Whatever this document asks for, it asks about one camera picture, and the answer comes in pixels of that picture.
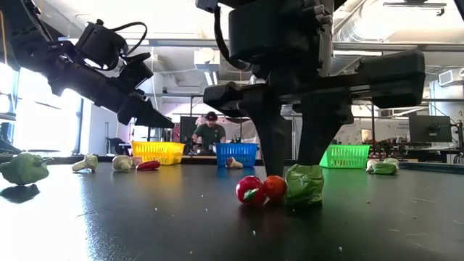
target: person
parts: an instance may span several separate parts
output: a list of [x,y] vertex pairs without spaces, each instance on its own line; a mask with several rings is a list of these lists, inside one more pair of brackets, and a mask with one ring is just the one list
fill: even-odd
[[225,143],[225,128],[216,123],[218,116],[214,112],[208,112],[205,118],[206,123],[195,130],[192,140],[197,143],[198,138],[202,137],[201,150],[210,152],[214,143]]

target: mushroom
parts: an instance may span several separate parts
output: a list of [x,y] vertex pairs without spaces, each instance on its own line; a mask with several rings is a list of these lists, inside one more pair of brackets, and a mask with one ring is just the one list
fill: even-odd
[[92,172],[94,172],[98,163],[99,163],[99,159],[97,156],[92,155],[92,154],[87,154],[84,156],[83,161],[77,162],[72,166],[72,171],[78,172],[80,170],[90,169],[92,170]]
[[234,157],[229,157],[227,161],[225,162],[225,166],[228,168],[238,168],[238,169],[241,169],[244,167],[244,165],[236,161]]
[[129,172],[132,167],[132,160],[129,156],[118,155],[113,158],[113,170]]
[[142,157],[131,157],[132,159],[132,167],[137,167],[138,165],[144,163]]

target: window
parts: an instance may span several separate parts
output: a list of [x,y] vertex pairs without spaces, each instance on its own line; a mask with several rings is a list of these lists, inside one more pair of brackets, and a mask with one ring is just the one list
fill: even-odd
[[82,98],[69,89],[51,93],[47,79],[21,69],[13,144],[19,149],[78,152]]
[[14,94],[15,72],[8,65],[0,63],[0,113],[13,113],[11,94]]

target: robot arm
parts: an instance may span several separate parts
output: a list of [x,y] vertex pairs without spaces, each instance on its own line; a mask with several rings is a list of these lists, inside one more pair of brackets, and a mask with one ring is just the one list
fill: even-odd
[[[120,123],[127,125],[135,117],[136,125],[174,127],[137,89],[153,76],[144,64],[150,53],[129,57],[137,46],[129,50],[124,38],[116,34],[124,27],[110,30],[101,20],[90,22],[74,46],[69,41],[53,41],[38,18],[40,10],[31,0],[0,0],[0,10],[6,36],[6,46],[2,44],[0,50],[7,54],[3,62],[14,70],[24,67],[40,73],[48,79],[53,94],[60,96],[70,88],[96,106],[117,113]],[[125,27],[132,25],[144,24],[136,22]],[[124,65],[118,77],[99,72],[116,68],[120,58]],[[91,67],[86,60],[99,67]]]
[[[377,107],[421,103],[424,55],[417,50],[362,59],[352,75],[330,76],[334,0],[197,0],[215,15],[221,54],[239,70],[252,70],[265,83],[228,83],[204,91],[205,104],[229,117],[249,117],[260,137],[268,175],[283,174],[286,120],[281,106],[302,114],[297,162],[318,165],[343,124],[353,123],[354,99]],[[229,45],[220,28],[218,3],[229,13]]]

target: black table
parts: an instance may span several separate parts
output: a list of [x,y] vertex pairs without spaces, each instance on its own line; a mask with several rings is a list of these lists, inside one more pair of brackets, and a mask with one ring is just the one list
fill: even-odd
[[462,175],[331,170],[321,208],[253,212],[234,189],[263,167],[49,168],[37,188],[3,190],[0,260],[464,260]]

